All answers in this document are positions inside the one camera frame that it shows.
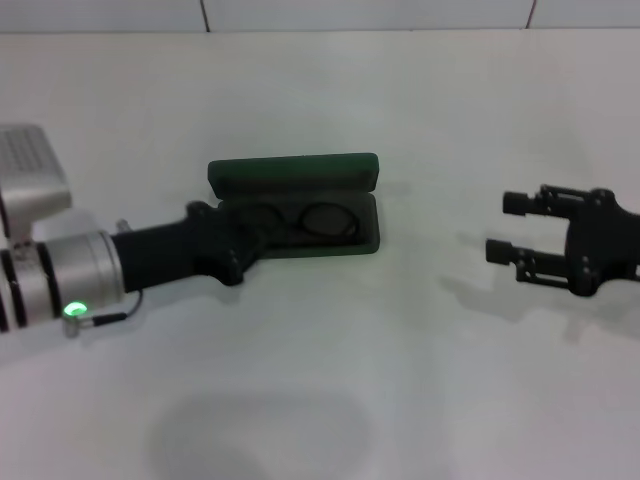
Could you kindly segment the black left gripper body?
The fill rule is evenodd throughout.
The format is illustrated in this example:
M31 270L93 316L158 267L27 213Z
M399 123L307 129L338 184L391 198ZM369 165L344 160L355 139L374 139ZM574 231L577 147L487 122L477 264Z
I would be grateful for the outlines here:
M118 233L111 239L127 293L193 276L236 286L260 256L256 228L200 201L189 203L180 221Z

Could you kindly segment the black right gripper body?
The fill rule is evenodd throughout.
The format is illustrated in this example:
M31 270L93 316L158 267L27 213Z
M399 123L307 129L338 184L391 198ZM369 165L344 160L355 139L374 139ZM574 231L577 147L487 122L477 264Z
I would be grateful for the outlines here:
M584 192L569 219L565 257L569 290L592 297L614 280L639 280L639 215L607 189Z

